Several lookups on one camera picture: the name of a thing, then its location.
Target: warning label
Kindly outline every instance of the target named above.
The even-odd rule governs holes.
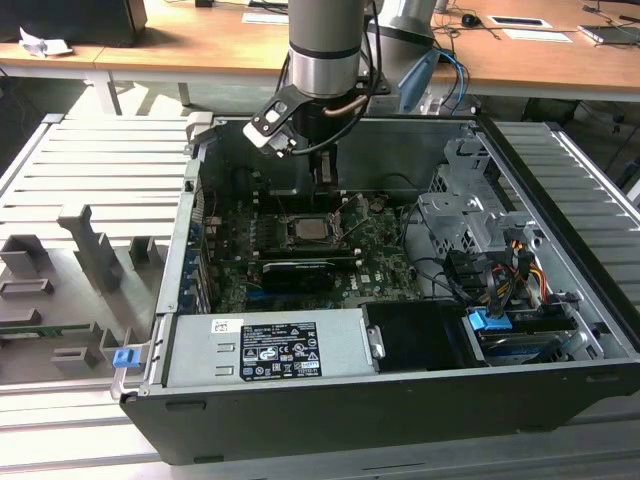
[[[245,381],[322,376],[314,322],[243,326],[240,355]]]

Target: wooden desk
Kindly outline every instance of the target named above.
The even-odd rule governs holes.
[[[278,75],[287,54],[286,25],[242,23],[252,9],[192,1],[147,0],[147,29],[135,48],[105,48],[99,69]]]
[[[552,30],[570,30],[573,43],[501,40],[481,28],[463,29],[462,13],[435,15],[432,25],[452,24],[458,58],[471,73],[469,93],[499,96],[569,98],[640,102],[640,50],[594,47],[579,24],[605,24],[582,11],[580,0],[458,0],[473,9],[487,27],[486,15],[540,17]],[[175,82],[189,103],[187,83],[275,85],[286,55],[288,28],[284,25],[243,24],[248,9],[235,5],[196,9],[192,1],[165,3],[146,0],[147,31],[135,48],[74,46],[69,57],[38,59],[17,45],[0,44],[0,66],[9,75],[83,78],[96,86],[106,113],[119,113],[114,80]],[[603,3],[604,13],[640,16],[632,5]],[[449,48],[442,33],[437,38]],[[454,80],[450,66],[436,70],[430,89],[446,91]]]
[[[39,58],[29,55],[17,43],[0,43],[0,67],[94,68],[93,62],[103,49],[97,45],[74,45],[72,55]]]
[[[482,29],[459,26],[462,12],[434,15],[432,26],[456,24],[460,35],[454,39],[459,60],[471,73],[470,92],[492,95],[540,96],[575,99],[640,99],[640,49],[595,47],[578,25],[605,25],[597,15],[582,10],[579,0],[459,0],[462,8],[475,10],[486,27],[497,27],[487,15],[542,18],[551,30],[565,33],[573,43],[512,40],[494,30],[501,40]],[[605,14],[618,20],[620,14],[640,16],[632,5],[602,3]],[[444,33],[437,33],[443,48],[450,48]],[[434,83],[450,80],[437,72]]]

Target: computer case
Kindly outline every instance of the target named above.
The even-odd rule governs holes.
[[[131,47],[147,22],[144,0],[0,0],[0,41],[15,42],[20,27],[71,46]]]

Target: computer mouse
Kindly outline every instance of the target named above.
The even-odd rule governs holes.
[[[478,25],[480,25],[480,23],[482,23],[480,18],[470,13],[465,13],[462,16],[462,25],[467,28],[477,27]]]

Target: floor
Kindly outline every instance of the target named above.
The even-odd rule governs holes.
[[[4,170],[37,127],[42,114],[68,112],[95,116],[101,112],[93,86],[79,80],[0,79],[0,170]],[[170,83],[119,82],[118,98],[125,115],[174,116],[191,111],[250,114],[270,97],[270,88],[190,85],[190,108],[180,104],[178,87]],[[527,99],[482,97],[483,112],[499,120],[520,120]],[[614,115],[624,115],[615,129]],[[637,104],[582,102],[565,131],[601,168],[640,124]],[[625,165],[640,155],[638,132],[608,170],[615,180]]]

